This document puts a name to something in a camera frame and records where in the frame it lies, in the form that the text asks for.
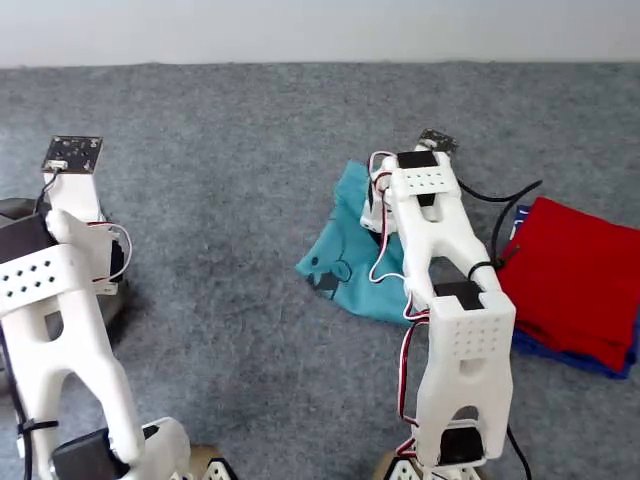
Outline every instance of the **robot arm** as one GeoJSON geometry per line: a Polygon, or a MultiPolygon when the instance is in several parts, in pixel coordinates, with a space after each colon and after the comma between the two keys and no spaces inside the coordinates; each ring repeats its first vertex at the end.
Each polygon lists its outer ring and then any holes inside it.
{"type": "Polygon", "coordinates": [[[460,472],[502,453],[515,307],[466,216],[453,148],[453,139],[427,130],[413,152],[386,155],[379,170],[370,168],[361,224],[383,237],[398,232],[409,305],[428,312],[429,358],[406,446],[425,474],[463,478],[460,472]],[[447,257],[468,279],[434,285],[428,273],[434,257],[447,257]],[[477,418],[460,419],[471,407],[477,418]]]}
{"type": "MultiPolygon", "coordinates": [[[[35,471],[43,480],[193,480],[182,425],[163,418],[140,426],[98,306],[96,294],[114,294],[127,265],[113,271],[112,248],[122,237],[104,222],[95,193],[101,143],[54,137],[43,164],[48,187],[34,213],[0,225],[0,335],[25,478],[35,471]],[[47,190],[45,216],[39,206],[47,190]],[[55,312],[64,328],[52,340],[45,317],[55,312]],[[59,445],[61,387],[72,372],[100,401],[107,428],[59,445]]],[[[233,478],[227,472],[212,461],[205,478],[233,478]]]]}

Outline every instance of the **black plastic part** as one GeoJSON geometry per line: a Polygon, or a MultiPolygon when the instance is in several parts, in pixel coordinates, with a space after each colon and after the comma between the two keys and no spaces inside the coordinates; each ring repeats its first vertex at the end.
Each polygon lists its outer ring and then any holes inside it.
{"type": "Polygon", "coordinates": [[[56,245],[39,214],[15,220],[0,228],[0,263],[9,262],[56,245]]]}
{"type": "MultiPolygon", "coordinates": [[[[33,198],[5,198],[0,200],[0,217],[8,220],[20,220],[33,214],[35,205],[36,201],[33,198]]],[[[51,210],[51,205],[47,202],[40,204],[40,212],[46,213],[49,210],[51,210]]]]}
{"type": "Polygon", "coordinates": [[[449,428],[442,434],[438,466],[476,462],[483,457],[482,437],[477,428],[449,428]]]}
{"type": "Polygon", "coordinates": [[[66,162],[64,173],[91,174],[98,163],[102,137],[62,137],[51,139],[47,155],[42,162],[43,172],[53,172],[66,162]]]}
{"type": "Polygon", "coordinates": [[[455,138],[433,128],[427,128],[422,132],[418,139],[418,144],[435,152],[446,152],[448,154],[452,154],[458,149],[458,142],[455,138]]]}
{"type": "Polygon", "coordinates": [[[158,427],[157,425],[149,425],[142,429],[142,434],[144,435],[145,440],[149,440],[159,431],[160,431],[160,427],[158,427]]]}
{"type": "Polygon", "coordinates": [[[111,451],[106,428],[60,445],[51,462],[60,480],[116,480],[129,472],[111,451]]]}
{"type": "Polygon", "coordinates": [[[465,280],[463,282],[439,283],[433,286],[436,295],[447,297],[455,295],[465,310],[482,310],[484,307],[480,303],[480,287],[476,282],[465,280]]]}
{"type": "MultiPolygon", "coordinates": [[[[122,251],[122,247],[117,241],[111,242],[111,266],[109,268],[109,275],[113,275],[116,272],[122,270],[124,266],[124,252],[122,251]]],[[[120,283],[122,281],[123,276],[118,275],[114,277],[112,282],[120,283]]]]}
{"type": "Polygon", "coordinates": [[[233,471],[233,468],[231,468],[231,465],[229,465],[229,462],[227,462],[224,458],[212,458],[211,460],[209,460],[209,463],[207,465],[207,468],[209,467],[209,465],[211,465],[213,462],[220,462],[224,465],[224,468],[227,470],[227,473],[229,474],[229,478],[231,480],[238,480],[238,476],[236,475],[236,472],[233,471]]]}
{"type": "MultiPolygon", "coordinates": [[[[437,167],[438,161],[430,150],[418,152],[400,152],[398,154],[398,166],[402,169],[437,167]]],[[[435,193],[418,195],[418,203],[421,207],[430,207],[436,199],[435,193]]]]}

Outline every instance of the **white wire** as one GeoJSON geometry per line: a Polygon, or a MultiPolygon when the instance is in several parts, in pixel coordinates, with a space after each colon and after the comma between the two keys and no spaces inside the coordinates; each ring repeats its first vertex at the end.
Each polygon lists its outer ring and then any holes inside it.
{"type": "Polygon", "coordinates": [[[384,275],[375,278],[375,271],[376,268],[378,268],[378,265],[380,264],[380,262],[382,261],[382,258],[384,257],[385,252],[387,251],[387,246],[389,244],[389,235],[387,234],[387,208],[385,207],[384,204],[384,192],[382,193],[382,232],[381,232],[381,236],[382,236],[382,245],[380,245],[380,253],[378,253],[378,258],[376,258],[376,261],[374,262],[374,264],[372,265],[371,269],[369,270],[369,281],[371,283],[380,283],[382,282],[385,278],[389,278],[389,277],[395,277],[395,278],[399,278],[400,280],[402,280],[404,282],[405,277],[404,275],[401,275],[399,273],[385,273],[384,275]]]}
{"type": "Polygon", "coordinates": [[[373,161],[376,159],[378,155],[385,155],[387,157],[397,158],[396,154],[393,152],[387,152],[385,150],[378,150],[377,152],[373,152],[369,157],[369,177],[373,175],[373,161]]]}
{"type": "Polygon", "coordinates": [[[125,236],[125,238],[127,239],[127,243],[129,244],[129,253],[124,262],[124,265],[122,265],[122,268],[118,270],[116,273],[114,273],[113,275],[109,275],[106,278],[98,278],[94,280],[94,282],[110,282],[114,278],[117,278],[120,275],[122,275],[127,270],[127,268],[129,268],[129,264],[131,263],[131,257],[133,257],[133,242],[131,241],[131,235],[129,235],[129,232],[127,231],[126,228],[124,228],[122,225],[118,225],[117,223],[104,222],[104,223],[96,223],[94,225],[89,225],[89,226],[116,228],[120,230],[120,232],[125,236]]]}
{"type": "Polygon", "coordinates": [[[413,304],[413,294],[409,292],[409,295],[407,297],[407,303],[405,304],[404,309],[402,310],[402,316],[404,317],[405,320],[415,322],[416,320],[423,320],[425,318],[429,318],[428,310],[422,313],[416,313],[414,315],[409,313],[412,304],[413,304]]]}

